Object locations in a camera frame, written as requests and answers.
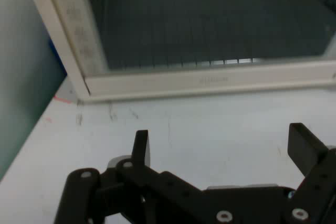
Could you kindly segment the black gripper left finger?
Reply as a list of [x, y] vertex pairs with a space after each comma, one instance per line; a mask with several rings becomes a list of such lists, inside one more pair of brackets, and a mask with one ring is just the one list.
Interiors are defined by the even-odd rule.
[[216, 223], [214, 201], [177, 176], [149, 167], [149, 133], [136, 132], [132, 154], [99, 173], [71, 172], [55, 223], [104, 223], [121, 214], [130, 223]]

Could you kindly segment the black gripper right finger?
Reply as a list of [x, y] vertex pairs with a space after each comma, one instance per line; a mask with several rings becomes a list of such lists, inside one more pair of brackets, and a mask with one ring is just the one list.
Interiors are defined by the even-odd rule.
[[286, 205], [286, 223], [335, 223], [335, 149], [291, 123], [288, 155], [305, 178]]

